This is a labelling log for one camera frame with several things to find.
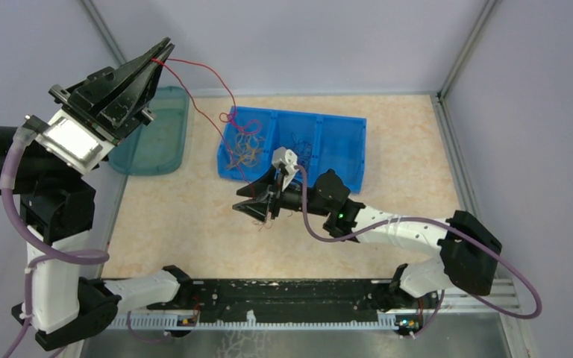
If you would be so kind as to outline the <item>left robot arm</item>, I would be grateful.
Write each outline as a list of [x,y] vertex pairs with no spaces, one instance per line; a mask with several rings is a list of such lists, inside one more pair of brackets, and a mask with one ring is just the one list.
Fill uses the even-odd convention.
[[105,67],[49,93],[58,111],[0,126],[0,198],[25,240],[24,299],[11,310],[22,332],[34,329],[52,356],[100,334],[133,310],[183,309],[194,298],[190,277],[166,266],[147,277],[88,279],[83,266],[106,263],[88,246],[96,190],[84,176],[136,129],[154,121],[148,104],[173,51],[169,38],[118,67]]

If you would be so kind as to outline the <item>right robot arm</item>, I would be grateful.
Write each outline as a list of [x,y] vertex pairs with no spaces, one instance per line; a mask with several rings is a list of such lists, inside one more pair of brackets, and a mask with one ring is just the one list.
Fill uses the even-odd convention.
[[305,180],[286,184],[284,174],[271,168],[238,189],[242,201],[233,209],[260,222],[282,210],[300,212],[307,232],[320,242],[386,244],[427,254],[429,260],[396,269],[390,297],[399,307],[451,287],[476,296],[491,292],[502,245],[471,213],[457,210],[448,219],[385,213],[352,200],[333,169],[312,186]]

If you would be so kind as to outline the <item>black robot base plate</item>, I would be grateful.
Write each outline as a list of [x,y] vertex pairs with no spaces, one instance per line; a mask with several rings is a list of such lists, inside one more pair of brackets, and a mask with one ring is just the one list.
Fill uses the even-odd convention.
[[420,328],[419,316],[436,307],[438,294],[414,298],[390,279],[195,279],[169,302],[149,310],[189,310],[199,324],[261,327]]

